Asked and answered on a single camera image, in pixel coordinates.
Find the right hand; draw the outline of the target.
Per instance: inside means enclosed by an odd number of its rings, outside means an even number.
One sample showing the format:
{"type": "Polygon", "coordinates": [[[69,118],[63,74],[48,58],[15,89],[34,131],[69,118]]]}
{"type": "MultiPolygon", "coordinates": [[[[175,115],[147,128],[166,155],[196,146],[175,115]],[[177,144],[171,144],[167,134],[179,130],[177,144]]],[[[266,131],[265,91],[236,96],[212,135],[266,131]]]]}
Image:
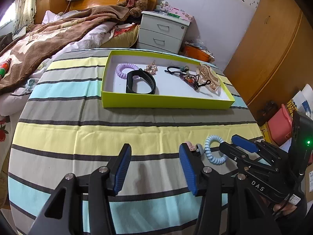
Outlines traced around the right hand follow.
{"type": "Polygon", "coordinates": [[[298,206],[289,202],[287,203],[286,201],[282,201],[281,203],[273,205],[263,196],[261,196],[261,199],[271,214],[278,212],[278,214],[282,214],[283,216],[292,215],[301,216],[302,218],[304,218],[307,214],[307,201],[305,198],[302,199],[298,206]]]}

